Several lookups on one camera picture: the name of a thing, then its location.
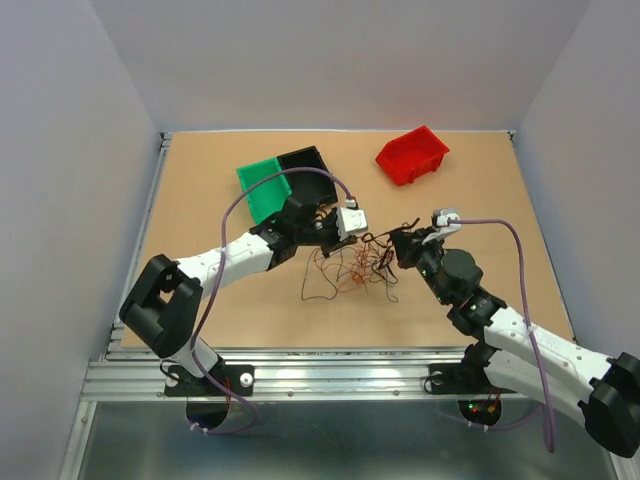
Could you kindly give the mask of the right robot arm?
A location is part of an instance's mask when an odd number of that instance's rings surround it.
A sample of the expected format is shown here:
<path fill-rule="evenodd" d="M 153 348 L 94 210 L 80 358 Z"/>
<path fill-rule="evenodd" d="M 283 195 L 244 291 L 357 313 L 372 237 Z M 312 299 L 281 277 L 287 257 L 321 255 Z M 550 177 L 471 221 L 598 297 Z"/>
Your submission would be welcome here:
<path fill-rule="evenodd" d="M 460 366 L 463 384 L 482 390 L 491 384 L 542 404 L 555 427 L 561 412 L 582 425 L 601 447 L 624 458 L 639 449 L 639 360 L 585 349 L 533 323 L 481 285 L 483 272 L 473 256 L 447 249 L 453 227 L 411 231 L 398 228 L 390 238 L 398 265 L 414 268 L 447 318 L 475 339 Z"/>

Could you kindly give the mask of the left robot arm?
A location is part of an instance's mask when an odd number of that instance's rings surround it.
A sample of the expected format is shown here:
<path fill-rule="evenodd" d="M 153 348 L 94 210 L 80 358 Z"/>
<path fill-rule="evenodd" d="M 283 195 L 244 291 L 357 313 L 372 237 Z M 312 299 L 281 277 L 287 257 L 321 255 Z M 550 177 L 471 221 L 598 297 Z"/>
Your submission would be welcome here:
<path fill-rule="evenodd" d="M 353 197 L 321 220 L 317 211 L 316 205 L 290 195 L 281 210 L 232 242 L 178 260 L 152 257 L 122 303 L 119 319 L 159 358 L 185 369 L 199 393 L 215 392 L 222 384 L 222 358 L 193 333 L 201 301 L 214 299 L 242 278 L 274 269 L 300 246 L 330 253 L 354 238 L 359 225 L 348 222 L 362 217 Z"/>

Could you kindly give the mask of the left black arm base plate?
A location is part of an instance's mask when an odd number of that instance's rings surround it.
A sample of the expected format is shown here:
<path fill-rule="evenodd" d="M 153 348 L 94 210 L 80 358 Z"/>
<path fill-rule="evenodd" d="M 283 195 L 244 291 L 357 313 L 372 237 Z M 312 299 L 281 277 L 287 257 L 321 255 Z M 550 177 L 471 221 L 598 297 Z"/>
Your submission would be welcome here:
<path fill-rule="evenodd" d="M 164 395 L 167 397 L 221 397 L 225 393 L 206 377 L 198 378 L 182 366 L 170 364 L 162 367 L 165 376 Z M 249 364 L 225 364 L 215 367 L 210 375 L 234 394 L 247 397 L 253 395 L 255 368 Z"/>

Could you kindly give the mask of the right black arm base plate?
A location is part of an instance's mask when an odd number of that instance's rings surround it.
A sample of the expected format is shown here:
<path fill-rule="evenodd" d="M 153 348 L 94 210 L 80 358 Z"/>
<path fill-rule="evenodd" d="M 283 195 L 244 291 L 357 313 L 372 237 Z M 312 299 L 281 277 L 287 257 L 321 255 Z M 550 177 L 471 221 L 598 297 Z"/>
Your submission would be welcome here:
<path fill-rule="evenodd" d="M 484 370 L 465 363 L 432 363 L 423 380 L 432 395 L 485 395 L 494 390 Z"/>

